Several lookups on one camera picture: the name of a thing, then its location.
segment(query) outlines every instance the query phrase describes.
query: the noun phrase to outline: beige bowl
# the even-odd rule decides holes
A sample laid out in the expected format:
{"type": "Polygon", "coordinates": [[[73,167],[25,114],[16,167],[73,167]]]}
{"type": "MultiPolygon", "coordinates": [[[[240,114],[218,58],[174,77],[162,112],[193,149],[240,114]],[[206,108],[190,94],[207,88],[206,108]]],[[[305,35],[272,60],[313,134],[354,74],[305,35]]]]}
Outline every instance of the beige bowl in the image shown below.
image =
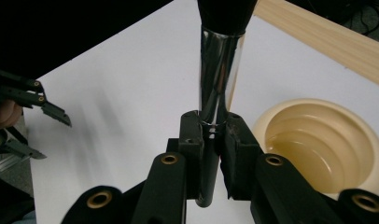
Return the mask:
{"type": "Polygon", "coordinates": [[[339,105],[284,102],[259,118],[253,134],[265,153],[289,159],[315,190],[331,198],[352,188],[379,194],[379,139],[339,105]]]}

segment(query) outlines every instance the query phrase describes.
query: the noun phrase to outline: chrome cylinder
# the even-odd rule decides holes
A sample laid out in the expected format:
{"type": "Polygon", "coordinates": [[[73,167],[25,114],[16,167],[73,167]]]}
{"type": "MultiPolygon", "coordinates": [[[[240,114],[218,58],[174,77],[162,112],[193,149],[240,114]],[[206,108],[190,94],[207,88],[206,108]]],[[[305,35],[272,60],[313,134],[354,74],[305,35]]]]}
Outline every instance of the chrome cylinder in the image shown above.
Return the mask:
{"type": "Polygon", "coordinates": [[[217,132],[228,117],[244,37],[202,27],[200,118],[210,132],[217,132]]]}

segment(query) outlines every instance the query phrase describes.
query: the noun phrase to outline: white surface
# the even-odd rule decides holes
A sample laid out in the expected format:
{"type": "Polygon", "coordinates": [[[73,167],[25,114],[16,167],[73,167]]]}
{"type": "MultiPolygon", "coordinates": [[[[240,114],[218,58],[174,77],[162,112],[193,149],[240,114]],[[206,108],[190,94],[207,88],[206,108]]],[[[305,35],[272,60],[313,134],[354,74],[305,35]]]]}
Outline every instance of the white surface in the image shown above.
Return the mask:
{"type": "MultiPolygon", "coordinates": [[[[49,100],[73,128],[25,111],[37,221],[60,223],[86,190],[125,191],[147,177],[180,116],[198,108],[200,19],[195,1],[175,0],[42,77],[49,100]]],[[[247,28],[232,112],[252,127],[282,101],[315,97],[343,105],[379,133],[379,86],[253,18],[247,28]]],[[[226,200],[221,174],[213,204],[188,202],[187,223],[253,223],[248,202],[226,200]]]]}

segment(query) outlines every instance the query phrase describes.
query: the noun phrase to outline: black handle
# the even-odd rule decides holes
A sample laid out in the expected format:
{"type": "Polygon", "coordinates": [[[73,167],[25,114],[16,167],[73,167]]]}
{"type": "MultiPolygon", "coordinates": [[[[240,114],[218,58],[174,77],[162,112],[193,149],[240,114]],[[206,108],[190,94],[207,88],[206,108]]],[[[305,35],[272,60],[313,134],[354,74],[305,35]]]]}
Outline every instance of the black handle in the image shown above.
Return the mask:
{"type": "Polygon", "coordinates": [[[242,35],[257,0],[198,0],[203,27],[222,35],[242,35]]]}

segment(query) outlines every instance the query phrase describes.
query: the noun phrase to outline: wooden board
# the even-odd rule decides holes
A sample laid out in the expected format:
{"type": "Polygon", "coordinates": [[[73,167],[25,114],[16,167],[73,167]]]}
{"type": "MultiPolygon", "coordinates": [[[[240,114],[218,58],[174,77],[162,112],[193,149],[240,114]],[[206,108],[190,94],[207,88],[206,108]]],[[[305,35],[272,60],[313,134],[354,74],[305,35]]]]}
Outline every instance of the wooden board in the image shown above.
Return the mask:
{"type": "Polygon", "coordinates": [[[379,85],[379,42],[284,0],[259,0],[254,15],[379,85]]]}

